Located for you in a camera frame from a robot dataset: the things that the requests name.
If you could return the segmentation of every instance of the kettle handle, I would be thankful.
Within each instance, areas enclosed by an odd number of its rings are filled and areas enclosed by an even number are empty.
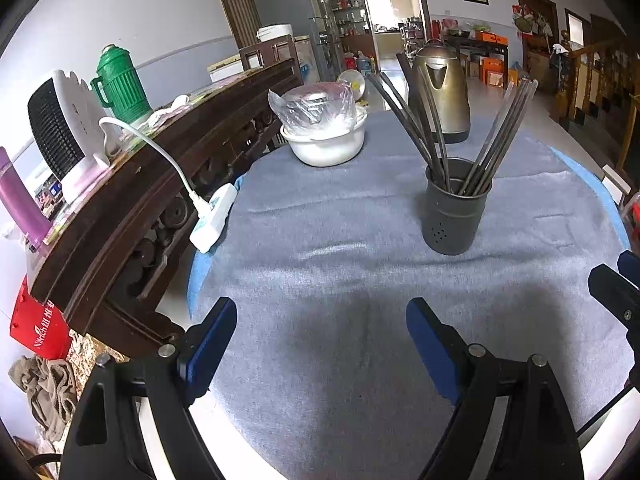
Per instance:
[[[102,92],[100,91],[100,87],[98,86],[98,83],[102,83],[101,75],[99,75],[98,77],[95,77],[94,79],[91,79],[91,88],[93,88],[94,92],[98,95],[98,99],[100,100],[100,104],[102,105],[102,108],[113,108],[113,103],[107,102],[102,98]]]

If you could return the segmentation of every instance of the electric kettle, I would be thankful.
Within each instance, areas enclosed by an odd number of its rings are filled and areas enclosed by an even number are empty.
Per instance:
[[[420,91],[420,100],[429,115],[431,113],[424,86],[428,85],[431,89],[442,124],[444,141],[454,144],[466,140],[471,128],[471,114],[466,92],[466,75],[456,53],[439,41],[431,40],[416,53],[412,70]]]

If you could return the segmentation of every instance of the purple water bottle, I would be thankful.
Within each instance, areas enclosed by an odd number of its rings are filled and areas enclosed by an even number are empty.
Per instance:
[[[24,187],[6,150],[0,146],[0,202],[36,249],[51,228],[35,200]]]

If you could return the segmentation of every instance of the window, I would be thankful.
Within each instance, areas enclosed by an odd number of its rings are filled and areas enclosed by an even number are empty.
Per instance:
[[[367,3],[369,4],[371,23],[374,27],[376,25],[382,25],[386,28],[398,26],[398,19],[391,0],[367,0]]]
[[[580,18],[576,18],[572,14],[567,14],[567,18],[569,21],[569,39],[584,46],[584,31],[582,29],[582,20]]]

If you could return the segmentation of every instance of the small table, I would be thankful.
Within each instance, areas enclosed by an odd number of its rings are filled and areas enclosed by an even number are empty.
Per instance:
[[[473,40],[471,38],[459,38],[458,36],[445,36],[444,42],[456,49],[456,55],[460,58],[460,49],[472,50],[475,52],[487,52],[491,54],[500,54],[503,58],[502,86],[507,88],[509,80],[509,46],[500,43],[492,43],[491,41]]]
[[[154,140],[208,198],[245,173],[279,131],[268,91],[300,84],[290,59],[245,72],[168,120]],[[119,159],[73,204],[60,234],[28,255],[28,283],[73,330],[133,358],[184,333],[155,309],[198,215],[174,168],[148,144]]]

